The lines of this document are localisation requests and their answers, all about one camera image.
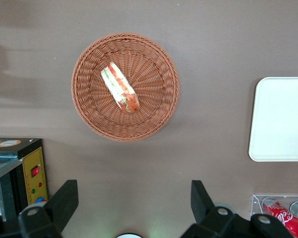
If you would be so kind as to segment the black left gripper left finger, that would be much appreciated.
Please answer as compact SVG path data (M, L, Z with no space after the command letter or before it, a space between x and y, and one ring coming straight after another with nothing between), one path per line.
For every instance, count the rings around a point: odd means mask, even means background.
M66 181L47 201L32 204L18 216L23 238L61 238L62 231L78 207L78 185Z

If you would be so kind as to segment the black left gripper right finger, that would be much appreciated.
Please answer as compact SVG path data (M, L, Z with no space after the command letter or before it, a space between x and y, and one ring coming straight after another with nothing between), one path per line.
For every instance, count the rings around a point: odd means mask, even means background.
M291 238L275 217L255 214L246 220L230 209L216 206L200 180L191 181L191 209L195 218L183 238Z

